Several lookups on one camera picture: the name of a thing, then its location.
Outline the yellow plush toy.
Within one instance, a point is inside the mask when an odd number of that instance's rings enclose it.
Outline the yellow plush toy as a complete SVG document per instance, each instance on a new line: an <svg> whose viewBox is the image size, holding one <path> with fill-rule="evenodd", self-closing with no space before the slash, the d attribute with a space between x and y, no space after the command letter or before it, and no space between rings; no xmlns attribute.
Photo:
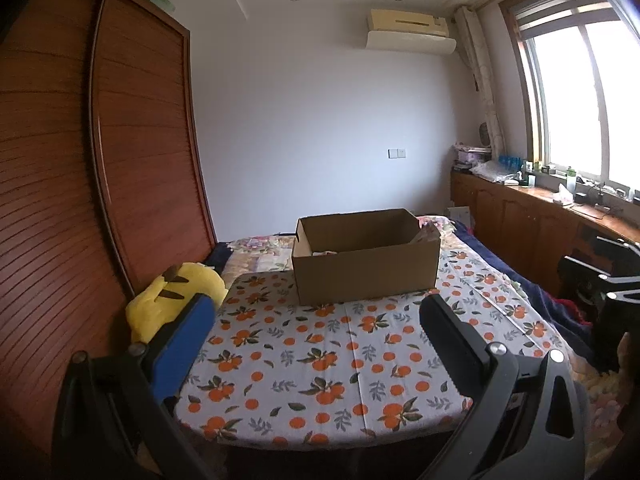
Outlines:
<svg viewBox="0 0 640 480"><path fill-rule="evenodd" d="M175 321L196 294L209 297L219 309L228 289L220 275L203 263L185 262L171 266L154 278L127 304L126 320L131 341L148 344L163 325Z"/></svg>

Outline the wooden side cabinet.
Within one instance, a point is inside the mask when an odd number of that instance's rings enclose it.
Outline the wooden side cabinet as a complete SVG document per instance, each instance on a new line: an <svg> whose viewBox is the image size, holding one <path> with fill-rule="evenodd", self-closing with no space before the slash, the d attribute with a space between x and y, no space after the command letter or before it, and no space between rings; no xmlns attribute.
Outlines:
<svg viewBox="0 0 640 480"><path fill-rule="evenodd" d="M563 208L543 188L504 186L454 171L450 197L455 205L470 208L478 240L555 297L560 293L558 264L563 257L611 271L612 262L592 247L596 237L639 240L638 226L587 205Z"/></svg>

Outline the floral bed quilt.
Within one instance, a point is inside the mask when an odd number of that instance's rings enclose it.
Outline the floral bed quilt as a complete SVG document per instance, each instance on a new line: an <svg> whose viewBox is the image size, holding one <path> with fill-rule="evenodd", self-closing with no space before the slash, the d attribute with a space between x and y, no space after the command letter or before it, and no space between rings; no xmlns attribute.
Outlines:
<svg viewBox="0 0 640 480"><path fill-rule="evenodd" d="M620 376L592 367L590 327L543 289L513 273L460 224L441 216L432 222L440 233L439 263L435 286L418 290L423 300L433 294L441 296L484 341L501 341L518 356L542 359L552 350L564 354L576 391L587 403L585 472L594 474L612 456L623 435L617 423ZM288 271L294 278L294 240L294 236L234 240L222 271L228 292L247 273Z"/></svg>

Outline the orange print table cloth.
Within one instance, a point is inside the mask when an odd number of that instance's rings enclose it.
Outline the orange print table cloth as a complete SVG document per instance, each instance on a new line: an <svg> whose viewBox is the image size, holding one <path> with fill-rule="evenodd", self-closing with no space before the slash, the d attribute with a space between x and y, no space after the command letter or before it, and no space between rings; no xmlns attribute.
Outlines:
<svg viewBox="0 0 640 480"><path fill-rule="evenodd" d="M422 292L304 307L288 271L232 284L175 407L206 440L250 448L365 446L466 415L422 330Z"/></svg>

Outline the brown cardboard box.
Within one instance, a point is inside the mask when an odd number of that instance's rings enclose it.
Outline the brown cardboard box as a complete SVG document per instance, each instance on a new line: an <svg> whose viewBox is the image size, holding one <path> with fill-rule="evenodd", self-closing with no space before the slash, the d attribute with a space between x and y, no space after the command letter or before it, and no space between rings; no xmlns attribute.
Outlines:
<svg viewBox="0 0 640 480"><path fill-rule="evenodd" d="M405 209L324 214L296 224L298 302L320 306L435 286L440 233Z"/></svg>

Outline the wooden wardrobe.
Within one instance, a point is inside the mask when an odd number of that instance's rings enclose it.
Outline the wooden wardrobe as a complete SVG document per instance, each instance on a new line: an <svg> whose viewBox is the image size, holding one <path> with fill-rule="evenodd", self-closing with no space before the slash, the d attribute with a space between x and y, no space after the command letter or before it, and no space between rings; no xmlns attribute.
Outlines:
<svg viewBox="0 0 640 480"><path fill-rule="evenodd" d="M1 468L50 467L67 362L216 235L190 34L149 0L1 0Z"/></svg>

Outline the window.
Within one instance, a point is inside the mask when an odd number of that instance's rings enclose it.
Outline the window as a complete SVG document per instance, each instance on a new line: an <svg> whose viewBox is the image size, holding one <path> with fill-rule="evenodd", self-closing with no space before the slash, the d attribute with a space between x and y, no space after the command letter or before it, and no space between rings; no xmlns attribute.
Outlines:
<svg viewBox="0 0 640 480"><path fill-rule="evenodd" d="M504 0L530 151L632 200L639 194L639 39L608 0Z"/></svg>

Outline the rolled curtain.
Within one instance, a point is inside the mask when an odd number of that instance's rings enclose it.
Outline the rolled curtain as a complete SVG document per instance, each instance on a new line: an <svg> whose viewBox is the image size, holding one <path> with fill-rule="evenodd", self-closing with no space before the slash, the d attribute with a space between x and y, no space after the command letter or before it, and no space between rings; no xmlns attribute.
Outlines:
<svg viewBox="0 0 640 480"><path fill-rule="evenodd" d="M454 18L482 98L491 158L498 159L506 150L506 142L496 107L494 74L484 30L477 13L468 6L459 6L454 12Z"/></svg>

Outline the white wall switch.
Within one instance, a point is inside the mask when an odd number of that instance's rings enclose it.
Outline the white wall switch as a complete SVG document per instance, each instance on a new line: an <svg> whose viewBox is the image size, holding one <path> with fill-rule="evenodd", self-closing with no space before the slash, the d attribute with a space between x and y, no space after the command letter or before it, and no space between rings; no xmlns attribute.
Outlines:
<svg viewBox="0 0 640 480"><path fill-rule="evenodd" d="M389 159L402 159L406 157L406 150L404 148L390 148L387 155Z"/></svg>

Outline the wall air conditioner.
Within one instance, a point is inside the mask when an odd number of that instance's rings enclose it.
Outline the wall air conditioner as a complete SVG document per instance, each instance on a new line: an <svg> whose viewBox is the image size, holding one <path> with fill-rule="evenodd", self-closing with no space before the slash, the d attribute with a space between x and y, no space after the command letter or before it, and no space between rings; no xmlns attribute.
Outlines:
<svg viewBox="0 0 640 480"><path fill-rule="evenodd" d="M367 49L450 55L456 47L444 18L381 9L372 9L368 16Z"/></svg>

